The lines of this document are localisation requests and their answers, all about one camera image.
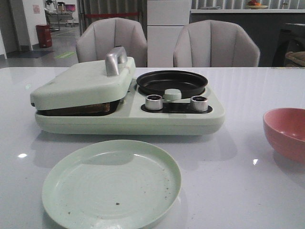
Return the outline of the bread slice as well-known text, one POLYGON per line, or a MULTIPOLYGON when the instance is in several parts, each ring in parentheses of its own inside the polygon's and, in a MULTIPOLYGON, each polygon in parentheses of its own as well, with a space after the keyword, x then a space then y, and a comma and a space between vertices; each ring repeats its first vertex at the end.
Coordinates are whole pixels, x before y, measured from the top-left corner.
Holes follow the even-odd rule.
POLYGON ((76 107, 67 107, 67 108, 59 108, 42 111, 45 115, 51 116, 68 116, 68 115, 80 115, 80 114, 94 114, 99 112, 109 112, 110 111, 110 103, 104 104, 91 104, 84 106, 76 106, 76 107))

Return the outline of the green breakfast maker lid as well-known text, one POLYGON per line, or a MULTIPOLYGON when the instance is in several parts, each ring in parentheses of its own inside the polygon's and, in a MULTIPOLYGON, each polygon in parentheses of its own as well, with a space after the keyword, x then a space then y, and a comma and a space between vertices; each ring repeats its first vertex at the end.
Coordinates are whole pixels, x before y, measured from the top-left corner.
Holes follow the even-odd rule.
POLYGON ((73 65, 30 94, 30 103, 39 111, 114 102, 125 97, 135 72, 133 57, 120 63, 119 48, 107 60, 73 65))

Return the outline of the pink bowl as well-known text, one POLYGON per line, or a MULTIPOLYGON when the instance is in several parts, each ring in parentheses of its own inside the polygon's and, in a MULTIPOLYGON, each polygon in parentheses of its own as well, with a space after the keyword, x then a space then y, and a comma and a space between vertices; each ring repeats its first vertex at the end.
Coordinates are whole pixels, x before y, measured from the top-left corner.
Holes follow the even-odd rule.
POLYGON ((264 134, 282 156, 305 163, 305 110, 276 108, 263 115, 264 134))

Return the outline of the left silver control knob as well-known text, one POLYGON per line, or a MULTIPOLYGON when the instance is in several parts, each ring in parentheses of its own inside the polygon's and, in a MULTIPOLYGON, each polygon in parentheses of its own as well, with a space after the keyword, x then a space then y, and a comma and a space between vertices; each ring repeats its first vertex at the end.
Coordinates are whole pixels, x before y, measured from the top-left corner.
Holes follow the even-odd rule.
POLYGON ((146 96, 144 107, 147 110, 159 111, 163 109, 163 98, 157 94, 151 94, 146 96))

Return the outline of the silver control knob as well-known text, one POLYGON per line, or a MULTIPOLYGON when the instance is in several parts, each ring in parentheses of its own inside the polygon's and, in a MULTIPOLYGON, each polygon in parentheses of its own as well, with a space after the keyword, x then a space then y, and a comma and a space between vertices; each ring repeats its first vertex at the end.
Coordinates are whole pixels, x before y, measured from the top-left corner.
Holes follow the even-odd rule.
POLYGON ((163 98, 157 94, 151 94, 146 96, 144 107, 147 110, 159 111, 163 109, 163 98))
POLYGON ((190 109, 196 112, 208 110, 208 99, 203 96, 193 96, 190 99, 190 109))

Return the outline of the right silver control knob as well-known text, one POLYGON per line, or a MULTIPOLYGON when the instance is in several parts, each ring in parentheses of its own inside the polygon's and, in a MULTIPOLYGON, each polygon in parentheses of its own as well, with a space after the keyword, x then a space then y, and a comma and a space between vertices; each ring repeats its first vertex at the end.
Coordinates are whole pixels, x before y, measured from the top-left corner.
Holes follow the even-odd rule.
POLYGON ((196 112, 208 110, 208 99, 203 96, 193 96, 190 99, 190 109, 196 112))

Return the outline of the black round frying pan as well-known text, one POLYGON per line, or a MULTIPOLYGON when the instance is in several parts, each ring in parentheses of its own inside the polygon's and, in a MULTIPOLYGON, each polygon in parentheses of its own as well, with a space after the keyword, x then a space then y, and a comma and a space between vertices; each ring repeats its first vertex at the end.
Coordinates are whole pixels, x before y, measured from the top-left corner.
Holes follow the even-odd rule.
POLYGON ((204 92, 208 80, 198 74, 180 70, 160 70, 142 74, 136 80, 146 95, 164 95, 166 89, 178 89, 182 98, 190 98, 204 92))

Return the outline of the light green plate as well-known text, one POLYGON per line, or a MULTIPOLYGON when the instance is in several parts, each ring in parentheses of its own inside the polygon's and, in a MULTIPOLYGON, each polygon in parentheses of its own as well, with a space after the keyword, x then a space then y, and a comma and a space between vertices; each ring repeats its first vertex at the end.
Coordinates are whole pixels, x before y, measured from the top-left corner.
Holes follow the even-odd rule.
POLYGON ((176 161, 134 140, 103 141, 74 151, 47 175, 42 203, 67 229, 150 229, 181 190, 176 161))

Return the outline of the right grey chair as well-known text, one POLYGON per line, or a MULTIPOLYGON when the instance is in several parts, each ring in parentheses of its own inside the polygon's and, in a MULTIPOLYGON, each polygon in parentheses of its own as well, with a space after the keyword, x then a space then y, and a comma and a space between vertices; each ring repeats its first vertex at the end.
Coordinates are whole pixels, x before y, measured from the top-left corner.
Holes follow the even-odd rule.
POLYGON ((173 51, 174 67, 257 67, 260 50, 238 24, 205 20, 185 25, 173 51))

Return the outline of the grey chair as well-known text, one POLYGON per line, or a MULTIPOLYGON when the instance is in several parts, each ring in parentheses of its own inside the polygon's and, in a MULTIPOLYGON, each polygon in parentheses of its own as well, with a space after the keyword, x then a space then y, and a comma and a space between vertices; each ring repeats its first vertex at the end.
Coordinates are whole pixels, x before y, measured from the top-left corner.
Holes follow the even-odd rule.
POLYGON ((136 67, 147 66, 147 40, 139 22, 109 18, 93 22, 76 42, 78 62, 103 60, 115 47, 125 48, 136 67))
POLYGON ((260 50, 238 24, 205 20, 185 25, 173 51, 174 67, 257 67, 260 50))

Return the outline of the left grey chair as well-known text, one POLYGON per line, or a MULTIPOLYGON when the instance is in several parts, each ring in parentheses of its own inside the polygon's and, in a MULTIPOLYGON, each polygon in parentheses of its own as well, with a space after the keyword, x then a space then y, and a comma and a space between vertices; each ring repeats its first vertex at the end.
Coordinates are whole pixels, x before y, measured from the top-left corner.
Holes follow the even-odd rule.
POLYGON ((109 18, 93 22, 76 42, 78 62, 103 60, 115 47, 125 48, 136 67, 147 66, 147 40, 139 22, 109 18))

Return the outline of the white refrigerator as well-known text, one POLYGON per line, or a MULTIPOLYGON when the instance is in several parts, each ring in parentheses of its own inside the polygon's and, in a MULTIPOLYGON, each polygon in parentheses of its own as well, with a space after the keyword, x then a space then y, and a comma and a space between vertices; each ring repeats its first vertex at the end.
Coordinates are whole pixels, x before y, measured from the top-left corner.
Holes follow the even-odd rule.
POLYGON ((147 1, 148 67, 173 66, 173 51, 190 10, 190 0, 147 1))

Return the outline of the grey counter with white top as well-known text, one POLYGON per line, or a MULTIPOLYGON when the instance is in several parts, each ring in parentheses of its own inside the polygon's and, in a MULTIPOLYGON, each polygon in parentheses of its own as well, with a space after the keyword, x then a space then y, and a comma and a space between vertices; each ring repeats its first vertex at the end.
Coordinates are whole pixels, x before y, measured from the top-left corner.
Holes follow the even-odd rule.
POLYGON ((260 67, 271 67, 280 29, 285 23, 305 24, 305 10, 191 10, 190 23, 203 20, 240 25, 260 49, 260 67))

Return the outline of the fruit plate on counter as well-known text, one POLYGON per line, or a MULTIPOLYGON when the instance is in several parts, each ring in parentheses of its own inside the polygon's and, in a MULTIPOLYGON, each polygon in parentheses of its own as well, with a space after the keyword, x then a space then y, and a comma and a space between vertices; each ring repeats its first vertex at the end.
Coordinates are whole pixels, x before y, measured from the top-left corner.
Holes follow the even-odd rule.
POLYGON ((259 9, 267 9, 268 5, 262 5, 256 0, 250 0, 246 3, 245 7, 247 9, 252 9, 252 10, 259 10, 259 9))

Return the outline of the dark washing machine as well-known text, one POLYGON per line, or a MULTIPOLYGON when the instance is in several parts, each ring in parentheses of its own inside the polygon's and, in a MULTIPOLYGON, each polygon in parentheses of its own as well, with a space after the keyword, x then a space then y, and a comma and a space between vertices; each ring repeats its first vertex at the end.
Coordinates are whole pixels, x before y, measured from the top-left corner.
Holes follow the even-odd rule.
POLYGON ((300 23, 285 23, 280 29, 272 66, 283 67, 288 64, 285 60, 286 53, 302 52, 304 50, 305 25, 300 23))

